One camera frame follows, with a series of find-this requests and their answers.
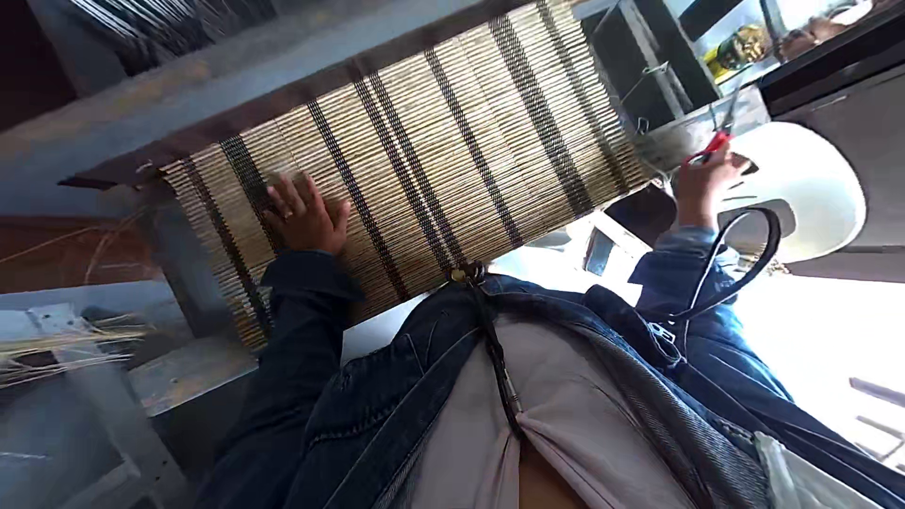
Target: person's left hand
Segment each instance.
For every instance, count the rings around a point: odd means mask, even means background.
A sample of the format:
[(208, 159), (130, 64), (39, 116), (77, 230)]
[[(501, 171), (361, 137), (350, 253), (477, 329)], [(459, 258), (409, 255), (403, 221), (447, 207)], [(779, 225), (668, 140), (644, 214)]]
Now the person's left hand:
[(267, 194), (280, 216), (265, 210), (264, 217), (282, 235), (287, 247), (293, 251), (319, 249), (334, 256), (342, 252), (350, 210), (348, 200), (336, 206), (325, 205), (308, 174), (295, 183), (281, 174), (279, 182), (267, 187)]

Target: person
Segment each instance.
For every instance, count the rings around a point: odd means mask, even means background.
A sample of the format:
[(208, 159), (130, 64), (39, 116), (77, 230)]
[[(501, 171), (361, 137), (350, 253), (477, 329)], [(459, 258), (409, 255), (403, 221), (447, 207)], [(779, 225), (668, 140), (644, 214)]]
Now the person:
[[(273, 334), (197, 506), (767, 507), (761, 444), (775, 440), (855, 497), (905, 507), (905, 477), (795, 405), (734, 299), (690, 320), (684, 349), (680, 325), (644, 319), (686, 308), (745, 168), (726, 147), (681, 170), (678, 225), (638, 264), (636, 309), (600, 286), (555, 292), (474, 265), (345, 366), (362, 298), (338, 260), (349, 204), (282, 178), (268, 218), (288, 250), (262, 278)], [(722, 248), (702, 300), (737, 258)]]

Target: bright sky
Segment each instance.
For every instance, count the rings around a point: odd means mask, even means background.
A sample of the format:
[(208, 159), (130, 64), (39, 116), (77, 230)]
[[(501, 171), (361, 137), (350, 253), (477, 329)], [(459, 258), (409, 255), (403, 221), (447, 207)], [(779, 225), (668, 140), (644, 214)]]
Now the bright sky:
[[(882, 453), (897, 443), (855, 420), (905, 430), (905, 408), (851, 388), (855, 377), (905, 392), (905, 284), (761, 276), (736, 313), (752, 348), (798, 405), (844, 437)], [(905, 463), (905, 454), (896, 456)]]

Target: denim jacket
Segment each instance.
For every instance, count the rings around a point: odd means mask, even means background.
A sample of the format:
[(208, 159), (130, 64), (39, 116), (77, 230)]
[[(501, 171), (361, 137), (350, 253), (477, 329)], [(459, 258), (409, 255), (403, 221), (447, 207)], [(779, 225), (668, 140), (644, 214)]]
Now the denim jacket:
[[(550, 320), (587, 338), (696, 505), (768, 506), (752, 443), (761, 431), (879, 505), (905, 508), (905, 477), (795, 405), (742, 338), (734, 300), (691, 321), (686, 356), (642, 318), (686, 307), (714, 237), (697, 228), (665, 235), (632, 276), (644, 287), (637, 310), (600, 286), (554, 292), (492, 275), (481, 288), (491, 313)], [(701, 299), (730, 284), (718, 264)], [(388, 346), (340, 368), (349, 307), (362, 295), (333, 257), (284, 253), (262, 285), (272, 287), (274, 332), (197, 505), (394, 506), (483, 339), (471, 289), (445, 285)]]

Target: white shirt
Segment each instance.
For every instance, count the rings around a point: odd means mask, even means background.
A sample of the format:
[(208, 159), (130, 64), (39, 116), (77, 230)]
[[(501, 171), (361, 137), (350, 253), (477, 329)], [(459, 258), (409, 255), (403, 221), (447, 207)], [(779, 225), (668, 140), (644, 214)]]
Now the white shirt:
[[(693, 507), (586, 339), (506, 315), (495, 326), (524, 409), (518, 422), (588, 507)], [(519, 507), (519, 442), (482, 345), (430, 433), (414, 468), (411, 507)]]

